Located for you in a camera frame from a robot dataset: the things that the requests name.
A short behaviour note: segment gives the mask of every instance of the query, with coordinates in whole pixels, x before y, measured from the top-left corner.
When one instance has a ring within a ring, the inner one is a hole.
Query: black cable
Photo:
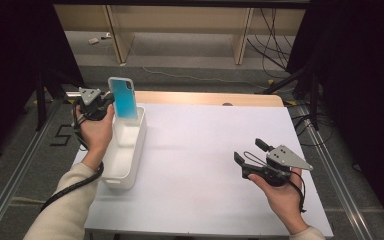
[[[285,40],[286,40],[286,42],[288,43],[289,47],[292,48],[292,44],[289,42],[288,38],[287,38],[286,36],[283,36],[283,37],[285,38]]]
[[[270,61],[272,61],[274,64],[276,64],[277,66],[279,66],[280,68],[282,68],[283,70],[285,70],[286,68],[282,65],[280,65],[278,62],[276,62],[273,58],[269,57],[267,54],[265,54],[264,52],[261,52],[261,50],[259,50],[257,47],[255,47],[251,41],[247,38],[246,39],[248,41],[248,43],[254,48],[254,50],[256,52],[258,52],[259,54],[263,55],[263,57],[265,58],[268,58]]]
[[[299,197],[300,197],[300,201],[299,201],[299,211],[304,213],[306,212],[307,210],[304,210],[304,201],[305,201],[305,182],[304,182],[304,179],[302,179],[301,175],[294,172],[294,171],[291,171],[290,173],[292,174],[295,174],[297,175],[300,179],[301,179],[301,182],[302,182],[302,186],[303,186],[303,192],[301,192],[301,189],[295,184],[293,183],[289,178],[287,177],[284,177],[284,179],[289,183],[291,184],[291,186],[298,192],[299,194]]]
[[[68,186],[68,187],[64,188],[63,190],[59,191],[58,193],[54,194],[52,197],[50,197],[45,202],[45,204],[43,204],[42,208],[40,209],[40,212],[45,210],[45,208],[47,208],[49,205],[51,205],[53,202],[60,199],[64,195],[95,181],[96,179],[98,179],[102,175],[103,172],[104,172],[104,164],[101,162],[101,164],[99,165],[99,169],[98,169],[97,173],[95,173],[94,175],[92,175],[89,178],[86,178],[85,180],[82,180],[78,183],[75,183],[71,186]]]
[[[258,36],[257,36],[257,35],[254,35],[254,37],[255,37],[255,40],[257,40],[257,42],[258,42],[261,46],[263,46],[263,47],[267,47],[267,49],[270,50],[270,51],[273,51],[273,52],[279,52],[279,50],[273,49],[273,48],[271,48],[271,47],[269,47],[269,46],[264,45],[264,43],[260,42],[260,39],[258,39]],[[283,53],[283,54],[286,54],[286,55],[291,55],[290,53],[287,53],[287,52],[282,52],[282,53]]]
[[[85,147],[86,150],[88,150],[88,147],[87,147],[87,144],[86,142],[83,140],[83,137],[81,135],[81,132],[80,132],[80,124],[83,123],[84,120],[82,120],[81,122],[78,121],[78,116],[77,116],[77,105],[80,104],[80,100],[81,98],[80,97],[77,97],[74,102],[73,102],[73,110],[72,110],[72,114],[73,114],[73,129],[74,129],[74,133],[76,134],[76,137],[77,139],[79,140],[79,142],[81,143],[81,145],[83,145]],[[71,186],[68,186],[66,188],[64,188],[63,190],[59,191],[58,193],[52,195],[52,197],[50,197],[42,206],[42,208],[40,209],[40,212],[42,212],[43,210],[45,210],[45,208],[47,208],[49,205],[51,205],[53,202],[55,202],[56,200],[60,199],[61,197],[63,197],[64,195],[78,189],[78,188],[81,188],[93,181],[95,181],[96,179],[98,179],[99,177],[101,177],[102,173],[104,172],[104,163],[101,162],[100,165],[99,165],[99,169],[98,171],[92,175],[91,177],[89,178],[86,178],[78,183],[75,183]]]
[[[269,40],[267,41],[267,46],[269,44],[270,37],[273,37],[273,40],[274,40],[274,43],[275,43],[276,49],[277,49],[277,54],[279,56],[279,60],[282,63],[283,67],[286,68],[285,65],[283,64],[282,57],[280,56],[280,53],[282,53],[282,56],[283,56],[283,58],[285,59],[286,62],[288,62],[288,60],[286,59],[285,55],[283,54],[283,51],[280,48],[279,43],[278,43],[278,41],[276,39],[276,32],[275,32],[276,28],[274,26],[274,23],[275,23],[275,20],[276,20],[276,9],[272,9],[272,25],[271,25],[271,27],[269,26],[269,23],[268,23],[268,21],[266,19],[266,16],[264,15],[264,12],[263,12],[262,8],[260,8],[260,12],[261,12],[261,15],[263,16],[263,19],[264,19],[264,21],[266,23],[266,26],[267,26],[267,28],[268,28],[268,30],[270,32]]]

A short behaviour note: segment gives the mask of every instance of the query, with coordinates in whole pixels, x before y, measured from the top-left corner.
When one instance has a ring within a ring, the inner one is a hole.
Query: metal bracket
[[[313,170],[313,166],[308,164],[304,159],[302,159],[285,145],[280,145],[279,147],[271,150],[269,153],[267,153],[267,158],[276,163],[279,163],[282,166],[296,167],[310,171]]]
[[[80,96],[82,96],[83,102],[86,106],[89,106],[95,98],[97,98],[99,95],[101,95],[100,89],[86,89],[79,87]]]

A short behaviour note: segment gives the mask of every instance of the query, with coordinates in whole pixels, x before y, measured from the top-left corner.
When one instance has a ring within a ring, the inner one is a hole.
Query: gray floor
[[[105,86],[108,75],[118,74],[131,77],[138,82],[139,90],[167,91],[206,91],[206,92],[241,92],[252,94],[268,86],[261,79],[273,79],[270,75],[287,76],[280,68],[270,61],[262,61],[261,55],[248,45],[243,64],[234,64],[229,36],[226,35],[197,35],[197,34],[137,34],[132,51],[126,64],[120,66],[115,61],[111,40],[101,40],[100,43],[89,45],[88,40],[94,37],[100,39],[105,33],[67,32],[67,38],[82,74],[87,84]],[[265,43],[267,36],[259,36],[260,42]],[[257,46],[256,37],[250,40]],[[290,51],[289,44],[284,38],[278,38],[281,49]],[[270,57],[279,60],[275,52],[267,52]],[[158,79],[166,85],[153,84]],[[231,81],[246,81],[247,83],[230,83]],[[291,86],[279,91],[284,100],[292,100]],[[13,131],[2,145],[3,156],[0,157],[0,193],[16,168],[19,159],[23,157],[23,149],[28,147],[30,139],[35,134],[36,109],[34,96],[27,103],[27,113],[20,115],[14,124]],[[49,127],[48,135],[58,132],[61,125],[70,123],[70,105],[65,104],[58,110],[58,118]],[[302,115],[300,107],[289,107],[291,117]],[[323,103],[319,103],[320,113],[327,113]],[[372,239],[384,239],[384,210],[372,192],[364,175],[351,167],[353,159],[344,145],[334,123],[324,115],[318,118],[320,135],[327,150],[338,168],[341,179],[346,183],[352,201],[362,214]],[[61,134],[69,135],[69,129],[60,129]],[[300,125],[297,133],[304,129]],[[52,144],[64,143],[66,138],[45,138],[41,143],[34,161],[31,163],[16,196],[28,199],[13,201],[8,207],[0,223],[0,239],[22,239],[25,231],[37,216],[41,206],[40,201],[46,200],[57,184],[60,174],[71,165],[78,148],[75,139],[68,139],[64,147],[55,148]],[[315,168],[312,176],[324,206],[325,212],[334,232],[334,239],[359,239],[347,215],[334,185],[325,170],[318,149],[313,145],[308,131],[299,135],[306,160]],[[109,233],[93,233],[93,239],[112,239]],[[124,235],[123,239],[172,239],[170,236],[139,236]],[[231,238],[199,238],[199,239],[231,239]]]

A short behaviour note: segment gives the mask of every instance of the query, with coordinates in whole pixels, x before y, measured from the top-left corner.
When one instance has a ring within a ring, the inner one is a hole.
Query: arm
[[[58,183],[56,192],[82,181],[98,170],[112,138],[114,108],[101,121],[85,121],[81,132],[89,151],[81,163],[73,165]],[[64,195],[45,208],[30,227],[24,239],[83,239],[84,224],[92,204],[98,181]]]
[[[301,169],[294,168],[292,171],[301,175]],[[285,224],[286,229],[288,229],[291,235],[290,239],[325,239],[320,231],[307,225],[302,218],[299,210],[299,194],[290,184],[272,187],[256,174],[250,174],[248,178],[264,191],[271,209]],[[301,179],[297,175],[292,174],[290,179],[301,188]],[[314,232],[317,232],[317,234],[311,236],[316,237],[310,238],[310,235],[306,235],[313,234]]]

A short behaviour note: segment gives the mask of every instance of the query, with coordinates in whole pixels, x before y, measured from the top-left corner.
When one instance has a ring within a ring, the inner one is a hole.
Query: aluminum rail
[[[302,115],[309,114],[308,110],[302,106],[299,107],[299,111]],[[345,213],[350,220],[355,234],[360,240],[374,239],[369,231],[366,220],[358,209],[354,198],[350,194],[347,185],[345,184],[338,168],[335,165],[335,162],[332,159],[332,156],[324,144],[323,138],[320,133],[314,129],[310,120],[305,120],[305,124],[307,126],[307,132],[310,134],[311,140],[317,149],[320,159],[322,160],[329,179],[335,188],[336,194],[344,207]]]
[[[43,124],[42,129],[40,131],[36,131],[29,146],[24,152],[23,157],[15,168],[14,173],[12,174],[11,178],[8,180],[7,185],[2,191],[0,195],[0,221],[2,220],[2,217],[5,214],[12,197],[18,190],[18,187],[20,186],[27,170],[29,169],[29,166],[37,152],[37,149],[40,147],[44,136],[48,132],[52,118],[55,116],[55,113],[58,111],[62,104],[62,99],[55,99],[51,103],[51,106],[49,107],[48,118]]]

